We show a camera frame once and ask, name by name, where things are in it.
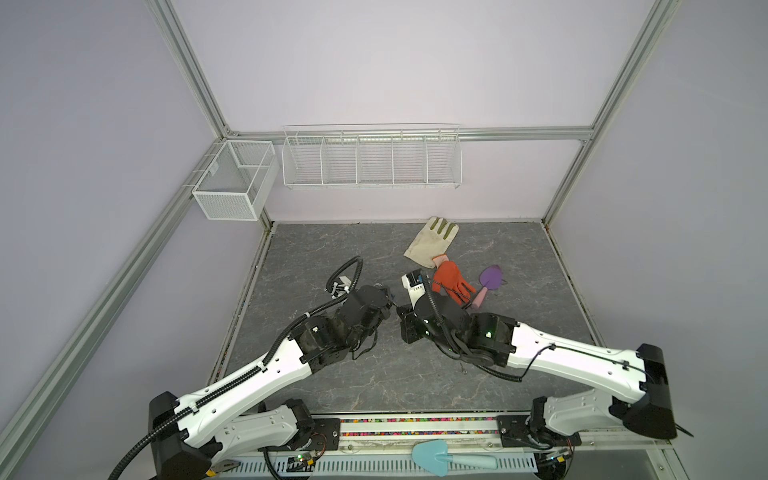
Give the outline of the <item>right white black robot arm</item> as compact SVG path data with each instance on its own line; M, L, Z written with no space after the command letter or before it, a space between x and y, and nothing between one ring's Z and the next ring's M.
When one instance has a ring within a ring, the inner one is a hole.
M398 310L405 342L428 340L450 359L512 383L536 371L586 386L582 393L534 399L525 424L533 441L613 426L657 440L683 433L660 347L622 350L569 340L503 315L471 313L435 292L419 270L401 281L410 300Z

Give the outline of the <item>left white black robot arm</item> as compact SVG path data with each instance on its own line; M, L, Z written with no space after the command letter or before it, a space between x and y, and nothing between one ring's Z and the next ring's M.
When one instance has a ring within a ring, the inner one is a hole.
M385 287L358 284L364 261L354 256L328 279L332 299L291 321L266 354L196 392L164 392L150 403L147 434L110 473L118 479L149 448L158 479L204 479L213 467L242 451L300 447L314 421L306 405L289 399L255 412L278 391L362 349L392 306Z

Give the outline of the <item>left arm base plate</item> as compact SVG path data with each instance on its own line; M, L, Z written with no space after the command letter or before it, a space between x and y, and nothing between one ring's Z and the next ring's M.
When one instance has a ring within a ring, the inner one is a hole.
M290 451L336 451L341 440L341 419L321 417L313 419L313 426L300 430L285 448Z

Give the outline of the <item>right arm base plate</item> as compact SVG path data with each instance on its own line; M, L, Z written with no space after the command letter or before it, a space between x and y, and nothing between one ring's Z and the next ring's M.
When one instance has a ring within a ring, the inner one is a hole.
M522 414L500 415L496 418L501 445L504 448L529 448L551 450L556 447L577 447L582 445L578 433L563 436L547 429L534 431L529 425L529 416Z

